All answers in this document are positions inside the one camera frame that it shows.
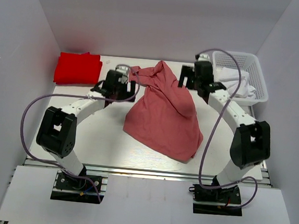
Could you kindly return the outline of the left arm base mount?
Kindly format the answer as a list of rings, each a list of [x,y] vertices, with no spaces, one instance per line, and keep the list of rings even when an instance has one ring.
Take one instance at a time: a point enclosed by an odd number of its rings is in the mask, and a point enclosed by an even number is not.
[[[75,179],[59,171],[56,175],[51,200],[86,204],[100,204],[91,182]]]

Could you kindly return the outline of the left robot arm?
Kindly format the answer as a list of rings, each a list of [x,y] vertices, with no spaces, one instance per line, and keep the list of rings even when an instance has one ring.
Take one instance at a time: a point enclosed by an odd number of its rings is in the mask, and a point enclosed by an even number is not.
[[[48,107],[44,114],[36,142],[69,174],[68,181],[75,189],[83,188],[87,181],[85,166],[74,152],[77,126],[112,103],[135,101],[138,90],[136,82],[129,80],[130,70],[127,65],[117,65],[85,97],[78,96],[62,108]]]

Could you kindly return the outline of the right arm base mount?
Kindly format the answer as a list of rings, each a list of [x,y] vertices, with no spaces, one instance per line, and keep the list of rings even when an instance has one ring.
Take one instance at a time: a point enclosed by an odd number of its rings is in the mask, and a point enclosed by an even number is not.
[[[199,184],[189,187],[193,194],[193,213],[217,216],[242,216],[242,199],[238,186],[207,190]]]

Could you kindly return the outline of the pink t-shirt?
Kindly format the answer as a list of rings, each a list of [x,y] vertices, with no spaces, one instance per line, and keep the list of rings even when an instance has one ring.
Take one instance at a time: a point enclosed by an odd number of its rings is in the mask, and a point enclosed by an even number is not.
[[[130,79],[145,93],[126,114],[123,131],[167,157],[187,162],[203,141],[193,98],[164,61],[154,67],[134,66]]]

